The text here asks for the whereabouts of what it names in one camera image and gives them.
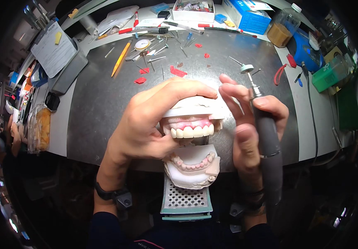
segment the sleeve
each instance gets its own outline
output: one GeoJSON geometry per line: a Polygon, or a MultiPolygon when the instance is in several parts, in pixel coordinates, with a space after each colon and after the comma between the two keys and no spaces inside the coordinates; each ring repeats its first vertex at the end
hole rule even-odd
{"type": "Polygon", "coordinates": [[[107,212],[97,212],[93,215],[87,249],[126,248],[127,243],[115,215],[107,212]]]}
{"type": "Polygon", "coordinates": [[[245,244],[252,249],[279,248],[279,241],[267,224],[258,224],[245,233],[245,244]]]}

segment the upper dental model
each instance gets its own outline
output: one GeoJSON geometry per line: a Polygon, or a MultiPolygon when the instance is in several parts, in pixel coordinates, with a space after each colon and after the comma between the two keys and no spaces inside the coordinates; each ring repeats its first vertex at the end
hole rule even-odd
{"type": "Polygon", "coordinates": [[[160,126],[173,138],[203,137],[220,131],[223,119],[216,100],[194,96],[177,102],[163,116],[160,126]]]}

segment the white box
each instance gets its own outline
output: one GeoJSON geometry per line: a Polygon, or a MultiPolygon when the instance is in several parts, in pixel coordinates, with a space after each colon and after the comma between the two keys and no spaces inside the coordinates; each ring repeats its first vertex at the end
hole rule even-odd
{"type": "Polygon", "coordinates": [[[173,19],[175,21],[197,21],[197,22],[214,22],[215,19],[215,5],[212,1],[212,7],[214,12],[202,12],[202,11],[177,11],[176,6],[178,1],[176,1],[175,5],[172,9],[173,19]]]}

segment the blue screwdriver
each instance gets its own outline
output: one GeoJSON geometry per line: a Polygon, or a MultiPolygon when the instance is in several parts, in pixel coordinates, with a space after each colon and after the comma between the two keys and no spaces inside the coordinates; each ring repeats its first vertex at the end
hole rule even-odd
{"type": "Polygon", "coordinates": [[[186,45],[187,45],[188,41],[190,41],[190,39],[191,39],[192,36],[193,36],[193,33],[191,33],[191,32],[188,33],[186,45]]]}

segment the yellow sponge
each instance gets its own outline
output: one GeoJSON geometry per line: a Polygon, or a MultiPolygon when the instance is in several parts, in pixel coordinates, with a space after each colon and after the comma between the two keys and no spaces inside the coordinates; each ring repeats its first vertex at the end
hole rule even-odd
{"type": "Polygon", "coordinates": [[[236,25],[232,23],[231,21],[225,21],[225,24],[229,27],[235,27],[236,25]]]}
{"type": "Polygon", "coordinates": [[[61,39],[62,33],[61,32],[57,32],[56,33],[56,41],[54,43],[58,44],[60,43],[60,39],[61,39]]]}
{"type": "Polygon", "coordinates": [[[74,9],[71,14],[68,14],[69,18],[73,18],[78,13],[78,9],[74,9]]]}

